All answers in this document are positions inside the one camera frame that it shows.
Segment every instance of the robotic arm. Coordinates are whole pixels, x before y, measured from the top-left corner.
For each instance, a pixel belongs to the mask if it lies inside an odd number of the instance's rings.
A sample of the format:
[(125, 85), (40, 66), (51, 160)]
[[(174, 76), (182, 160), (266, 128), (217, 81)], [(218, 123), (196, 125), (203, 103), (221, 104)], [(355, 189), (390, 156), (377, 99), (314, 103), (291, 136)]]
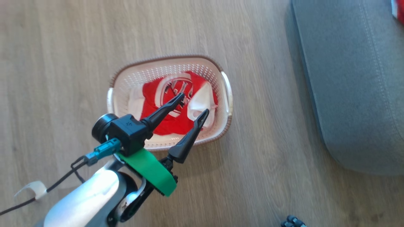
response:
[[(177, 95), (140, 121), (130, 114), (118, 118), (109, 113), (100, 117), (93, 126), (92, 135), (101, 145), (83, 160), (91, 166), (103, 157), (114, 158), (54, 205), (38, 226), (117, 226), (118, 222), (130, 219), (153, 190), (169, 196), (178, 182), (178, 177), (171, 171), (173, 162), (184, 163), (209, 110), (202, 112), (194, 127), (168, 150), (166, 158), (157, 160), (143, 147), (144, 141), (153, 136), (153, 130), (183, 98), (184, 94)], [(129, 175), (119, 172), (124, 166), (141, 179), (139, 187)]]

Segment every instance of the teal connector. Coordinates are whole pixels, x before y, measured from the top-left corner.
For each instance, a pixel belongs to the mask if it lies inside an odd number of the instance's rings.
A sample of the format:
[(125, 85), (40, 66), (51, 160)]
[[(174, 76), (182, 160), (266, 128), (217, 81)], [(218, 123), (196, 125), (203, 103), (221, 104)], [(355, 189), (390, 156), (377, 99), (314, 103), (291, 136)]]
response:
[(87, 162), (88, 166), (92, 166), (101, 158), (105, 158), (114, 154), (115, 152), (118, 152), (121, 147), (121, 141), (119, 141), (117, 138), (110, 139), (107, 142), (94, 148), (94, 152), (86, 154), (84, 157), (84, 161)]

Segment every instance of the red and white clothing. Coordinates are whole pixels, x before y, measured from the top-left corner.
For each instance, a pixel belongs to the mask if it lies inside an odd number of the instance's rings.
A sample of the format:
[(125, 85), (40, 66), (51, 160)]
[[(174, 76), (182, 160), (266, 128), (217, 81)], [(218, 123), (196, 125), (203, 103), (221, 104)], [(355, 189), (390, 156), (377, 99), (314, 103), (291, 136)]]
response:
[(206, 109), (210, 113), (204, 128), (211, 127), (217, 107), (216, 94), (208, 81), (192, 71), (167, 75), (132, 88), (128, 103), (129, 113), (138, 120), (147, 117), (181, 92), (185, 94), (183, 102), (165, 117), (154, 133), (184, 135)]
[(391, 0), (393, 16), (404, 24), (404, 0)]

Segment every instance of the black object on floor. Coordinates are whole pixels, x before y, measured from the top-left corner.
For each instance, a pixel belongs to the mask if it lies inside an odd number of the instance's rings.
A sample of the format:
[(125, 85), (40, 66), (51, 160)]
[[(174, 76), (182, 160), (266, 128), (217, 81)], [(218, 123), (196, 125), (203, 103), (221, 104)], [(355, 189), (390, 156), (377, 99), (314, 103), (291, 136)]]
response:
[(293, 215), (289, 215), (286, 218), (286, 221), (280, 224), (281, 227), (307, 227), (304, 222), (299, 220), (297, 217)]

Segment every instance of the stitching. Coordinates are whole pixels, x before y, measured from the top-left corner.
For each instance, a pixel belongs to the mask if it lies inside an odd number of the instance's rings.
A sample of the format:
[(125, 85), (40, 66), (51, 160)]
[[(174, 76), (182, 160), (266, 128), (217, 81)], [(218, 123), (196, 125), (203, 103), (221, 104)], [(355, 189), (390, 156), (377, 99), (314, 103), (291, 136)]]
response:
[[(363, 2), (362, 6), (363, 6), (363, 9), (364, 9), (364, 13), (366, 14), (365, 17), (368, 18), (368, 12), (367, 12), (367, 9), (366, 9), (366, 4)], [(364, 20), (364, 24), (365, 24), (365, 28), (366, 28), (366, 36), (368, 37), (368, 40), (371, 42), (370, 44), (373, 47), (372, 56), (373, 56), (373, 59), (374, 59), (374, 62), (375, 62), (376, 71), (377, 71), (378, 75), (380, 75), (377, 78), (379, 80), (380, 91), (381, 91), (382, 96), (383, 96), (384, 104), (385, 104), (385, 107), (386, 107), (387, 111), (389, 112), (389, 116), (390, 116), (390, 119), (391, 119), (391, 124), (392, 124), (392, 127), (396, 131), (396, 135), (398, 135), (398, 137), (401, 138), (401, 140), (404, 141), (404, 138), (402, 137), (402, 135), (400, 134), (400, 131), (398, 130), (396, 116), (394, 114), (394, 111), (391, 108), (391, 103), (389, 102), (389, 99), (388, 99), (388, 97), (390, 97), (390, 95), (389, 95), (389, 91), (386, 89), (387, 86), (386, 86), (385, 73), (384, 73), (384, 69), (383, 69), (383, 67), (381, 65), (381, 62), (380, 62), (379, 50), (377, 49), (377, 46), (375, 45), (375, 42), (373, 40), (374, 33), (373, 33), (373, 30), (372, 30), (371, 26), (369, 24), (366, 24), (365, 22), (366, 22), (366, 20)]]

